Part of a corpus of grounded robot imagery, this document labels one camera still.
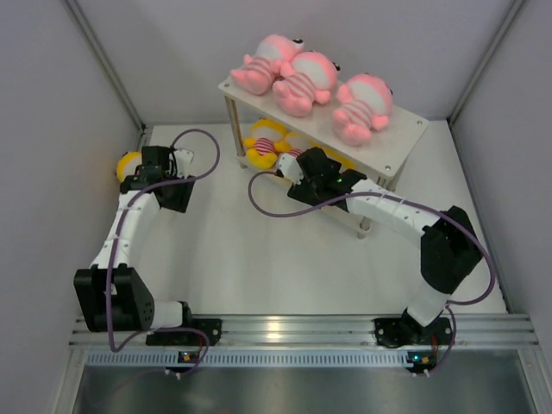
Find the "yellow plush toy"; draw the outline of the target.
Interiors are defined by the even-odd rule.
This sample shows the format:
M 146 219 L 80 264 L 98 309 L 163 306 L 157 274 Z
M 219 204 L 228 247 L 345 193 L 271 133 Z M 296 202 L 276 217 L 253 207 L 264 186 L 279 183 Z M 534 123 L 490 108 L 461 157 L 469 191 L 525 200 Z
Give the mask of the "yellow plush toy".
M 281 141 L 274 144 L 279 154 L 290 154 L 297 158 L 308 149 L 315 147 L 313 141 L 297 131 L 288 132 Z
M 342 165 L 342 168 L 344 169 L 355 169 L 356 165 L 355 163 L 348 157 L 337 153 L 337 151 L 329 148 L 329 147 L 322 147 L 322 150 L 325 152 L 325 154 L 332 160 L 335 160 L 339 162 Z
M 257 120 L 250 129 L 250 136 L 243 141 L 246 157 L 251 165 L 260 169 L 271 169 L 290 146 L 285 140 L 286 126 L 266 117 Z

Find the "yellow plush toy wall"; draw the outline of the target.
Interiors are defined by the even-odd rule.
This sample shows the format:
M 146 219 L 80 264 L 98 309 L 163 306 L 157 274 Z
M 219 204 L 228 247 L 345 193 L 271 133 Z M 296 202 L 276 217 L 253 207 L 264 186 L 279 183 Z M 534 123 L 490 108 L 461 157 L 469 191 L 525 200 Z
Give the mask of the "yellow plush toy wall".
M 122 183 L 128 176 L 135 175 L 141 164 L 141 152 L 127 152 L 116 164 L 116 177 Z

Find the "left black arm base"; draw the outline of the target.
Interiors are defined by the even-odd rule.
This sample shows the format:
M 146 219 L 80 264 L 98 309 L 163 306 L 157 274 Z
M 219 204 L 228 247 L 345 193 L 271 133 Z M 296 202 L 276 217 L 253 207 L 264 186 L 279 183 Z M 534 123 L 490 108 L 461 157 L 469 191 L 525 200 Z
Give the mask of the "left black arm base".
M 156 347 L 199 347 L 218 344 L 223 331 L 223 321 L 219 318 L 196 318 L 192 321 L 191 327 L 170 328 L 155 331 L 148 335 L 146 344 Z

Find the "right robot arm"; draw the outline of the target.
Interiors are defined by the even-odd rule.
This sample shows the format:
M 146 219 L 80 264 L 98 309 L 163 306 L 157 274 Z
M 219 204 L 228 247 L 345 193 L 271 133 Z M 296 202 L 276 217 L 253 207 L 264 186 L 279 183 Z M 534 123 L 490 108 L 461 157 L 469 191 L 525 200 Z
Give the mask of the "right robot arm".
M 278 174 L 292 182 L 288 197 L 315 206 L 327 204 L 377 222 L 402 235 L 420 250 L 423 282 L 402 316 L 402 330 L 412 342 L 423 342 L 434 321 L 461 282 L 482 258 L 474 244 L 467 213 L 453 206 L 426 210 L 385 190 L 354 169 L 329 158 L 317 147 L 300 155 L 282 154 Z

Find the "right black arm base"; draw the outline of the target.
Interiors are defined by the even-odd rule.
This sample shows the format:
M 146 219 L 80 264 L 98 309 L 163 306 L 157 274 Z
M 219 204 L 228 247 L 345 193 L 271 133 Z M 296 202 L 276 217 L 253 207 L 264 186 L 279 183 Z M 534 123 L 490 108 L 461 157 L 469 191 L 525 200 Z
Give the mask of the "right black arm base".
M 452 326 L 446 317 L 438 317 L 426 327 L 402 317 L 380 317 L 373 323 L 376 343 L 386 348 L 449 345 L 452 337 Z

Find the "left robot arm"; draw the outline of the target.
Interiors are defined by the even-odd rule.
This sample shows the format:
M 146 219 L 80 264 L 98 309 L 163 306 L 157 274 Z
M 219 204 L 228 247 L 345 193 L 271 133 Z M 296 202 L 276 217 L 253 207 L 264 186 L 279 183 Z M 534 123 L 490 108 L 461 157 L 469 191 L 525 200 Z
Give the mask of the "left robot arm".
M 180 345 L 194 337 L 189 305 L 156 299 L 137 270 L 146 236 L 160 211 L 186 211 L 193 189 L 188 181 L 192 160 L 189 150 L 162 146 L 146 146 L 122 158 L 110 232 L 91 266 L 79 269 L 73 279 L 89 331 L 165 329 L 167 337 Z

